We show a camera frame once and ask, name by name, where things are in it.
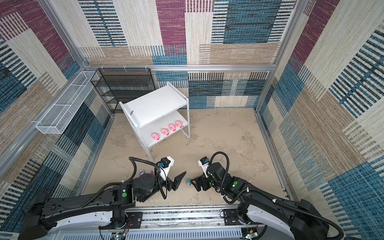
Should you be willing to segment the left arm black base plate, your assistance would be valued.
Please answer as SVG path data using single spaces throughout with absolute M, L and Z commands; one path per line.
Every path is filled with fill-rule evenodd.
M 99 230 L 128 230 L 139 229 L 142 224 L 143 212 L 127 212 L 110 218 L 108 224 L 99 226 Z

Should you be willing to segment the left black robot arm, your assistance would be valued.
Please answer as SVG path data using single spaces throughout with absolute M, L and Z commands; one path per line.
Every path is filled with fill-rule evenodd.
M 132 175 L 125 182 L 109 183 L 94 194 L 71 198 L 51 198 L 48 193 L 36 195 L 25 215 L 24 223 L 18 238 L 20 240 L 35 240 L 46 236 L 50 230 L 58 227 L 59 221 L 71 217 L 78 218 L 96 212 L 112 214 L 105 228 L 123 227 L 128 217 L 125 210 L 133 208 L 136 202 L 143 203 L 151 196 L 160 192 L 163 199 L 167 198 L 166 191 L 176 191 L 181 184 L 185 172 L 170 180 L 168 172 L 174 160 L 162 158 L 153 163 L 135 157 L 129 157 L 135 174 L 137 163 L 154 167 L 153 174 L 142 174 L 138 178 Z

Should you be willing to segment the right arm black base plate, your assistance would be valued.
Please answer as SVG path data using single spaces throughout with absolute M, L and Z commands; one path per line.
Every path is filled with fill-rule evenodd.
M 251 223 L 247 215 L 237 209 L 224 209 L 222 213 L 226 226 L 249 225 Z

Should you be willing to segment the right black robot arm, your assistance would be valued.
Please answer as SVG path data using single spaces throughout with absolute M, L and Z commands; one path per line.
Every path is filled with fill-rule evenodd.
M 191 180 L 199 192 L 215 189 L 228 204 L 239 202 L 237 219 L 242 224 L 261 223 L 278 230 L 294 240 L 341 240 L 344 232 L 340 226 L 324 218 L 308 201 L 289 201 L 269 194 L 239 177 L 229 174 L 229 166 L 223 167 L 213 159 L 203 157 L 198 161 L 203 174 Z M 330 227 L 337 230 L 328 235 Z

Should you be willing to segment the pink rubber pig toy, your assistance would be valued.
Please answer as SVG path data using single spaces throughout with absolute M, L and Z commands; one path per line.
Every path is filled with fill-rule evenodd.
M 158 141 L 160 139 L 160 135 L 158 133 L 152 133 L 152 138 L 155 140 L 155 141 Z
M 168 136 L 170 133 L 169 133 L 169 130 L 168 129 L 165 129 L 165 128 L 162 128 L 161 129 L 161 132 L 164 136 Z
M 174 132 L 176 131 L 176 126 L 174 124 L 169 124 L 169 129 Z
M 181 121 L 176 121 L 175 124 L 176 124 L 176 126 L 178 128 L 182 128 L 183 127 L 183 123 Z

